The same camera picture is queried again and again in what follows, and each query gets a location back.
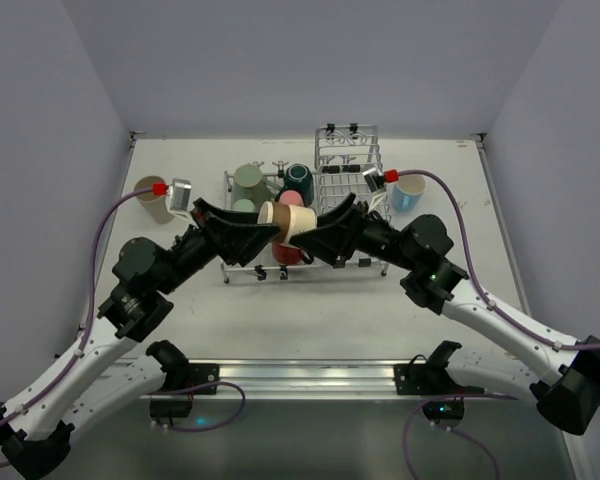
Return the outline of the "light blue mug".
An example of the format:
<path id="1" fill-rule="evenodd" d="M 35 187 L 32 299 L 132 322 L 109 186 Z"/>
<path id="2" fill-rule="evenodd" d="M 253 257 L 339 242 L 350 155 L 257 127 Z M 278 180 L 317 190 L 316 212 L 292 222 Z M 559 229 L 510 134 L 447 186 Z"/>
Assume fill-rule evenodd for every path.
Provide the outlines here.
<path id="1" fill-rule="evenodd" d="M 419 174 L 402 175 L 394 183 L 391 206 L 398 212 L 409 212 L 415 208 L 426 187 L 425 178 Z"/>

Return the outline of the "light green cup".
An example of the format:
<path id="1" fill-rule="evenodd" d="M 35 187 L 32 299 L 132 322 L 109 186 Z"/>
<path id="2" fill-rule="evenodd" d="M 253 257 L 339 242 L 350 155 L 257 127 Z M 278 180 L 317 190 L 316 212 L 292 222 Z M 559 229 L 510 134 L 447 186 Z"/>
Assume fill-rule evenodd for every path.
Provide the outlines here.
<path id="1" fill-rule="evenodd" d="M 232 210 L 240 213 L 255 213 L 256 206 L 249 199 L 239 199 L 233 203 Z"/>

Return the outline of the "tall beige cup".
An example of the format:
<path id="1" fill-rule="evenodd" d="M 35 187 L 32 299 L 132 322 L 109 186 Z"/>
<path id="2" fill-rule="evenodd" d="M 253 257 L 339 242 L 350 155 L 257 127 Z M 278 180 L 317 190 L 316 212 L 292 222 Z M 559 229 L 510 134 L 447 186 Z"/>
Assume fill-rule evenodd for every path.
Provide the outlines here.
<path id="1" fill-rule="evenodd" d="M 156 175 L 139 179 L 134 186 L 134 191 L 145 190 L 145 193 L 138 195 L 136 199 L 155 223 L 168 224 L 174 219 L 174 216 L 167 209 L 165 196 L 154 193 L 155 184 L 165 184 L 165 180 Z"/>

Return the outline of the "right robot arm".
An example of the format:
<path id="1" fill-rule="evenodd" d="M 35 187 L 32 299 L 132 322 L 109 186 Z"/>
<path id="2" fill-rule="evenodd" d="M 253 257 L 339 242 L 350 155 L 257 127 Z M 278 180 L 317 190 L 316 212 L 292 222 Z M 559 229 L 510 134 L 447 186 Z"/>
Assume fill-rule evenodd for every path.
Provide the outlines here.
<path id="1" fill-rule="evenodd" d="M 478 332 L 512 354 L 537 377 L 528 390 L 539 413 L 574 435 L 586 432 L 600 407 L 600 339 L 556 331 L 486 292 L 474 275 L 447 259 L 454 243 L 436 215 L 416 217 L 402 230 L 349 195 L 290 242 L 336 265 L 362 252 L 407 270 L 400 285 L 417 306 Z"/>

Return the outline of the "cream brown cup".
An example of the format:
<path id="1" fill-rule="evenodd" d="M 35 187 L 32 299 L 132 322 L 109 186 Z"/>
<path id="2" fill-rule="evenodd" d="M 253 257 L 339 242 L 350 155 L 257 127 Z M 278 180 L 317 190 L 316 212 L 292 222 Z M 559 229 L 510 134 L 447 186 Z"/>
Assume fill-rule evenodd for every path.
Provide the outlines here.
<path id="1" fill-rule="evenodd" d="M 315 211 L 308 207 L 268 201 L 262 205 L 257 223 L 277 225 L 280 232 L 272 242 L 288 244 L 294 235 L 316 229 L 317 216 Z"/>

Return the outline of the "red mug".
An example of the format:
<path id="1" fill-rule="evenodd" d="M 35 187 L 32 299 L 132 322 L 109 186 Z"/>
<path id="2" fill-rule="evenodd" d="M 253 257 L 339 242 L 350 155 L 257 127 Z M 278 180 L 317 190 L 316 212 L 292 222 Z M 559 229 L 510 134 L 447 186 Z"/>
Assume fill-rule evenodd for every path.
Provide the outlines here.
<path id="1" fill-rule="evenodd" d="M 278 264 L 283 266 L 293 266 L 300 263 L 310 265 L 314 262 L 314 257 L 312 255 L 295 247 L 272 244 L 271 250 L 273 258 Z"/>

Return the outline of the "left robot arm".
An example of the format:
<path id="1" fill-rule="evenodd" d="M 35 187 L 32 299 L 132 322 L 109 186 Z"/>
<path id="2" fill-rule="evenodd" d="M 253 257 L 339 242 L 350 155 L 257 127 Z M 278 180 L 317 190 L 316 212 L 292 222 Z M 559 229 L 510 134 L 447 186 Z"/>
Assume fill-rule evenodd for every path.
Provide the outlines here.
<path id="1" fill-rule="evenodd" d="M 23 478 L 41 479 L 67 457 L 78 423 L 69 414 L 101 374 L 141 343 L 173 308 L 167 300 L 216 257 L 246 265 L 280 231 L 255 213 L 194 202 L 187 230 L 171 248 L 137 237 L 124 244 L 112 272 L 118 283 L 74 343 L 32 384 L 0 402 L 0 449 Z"/>

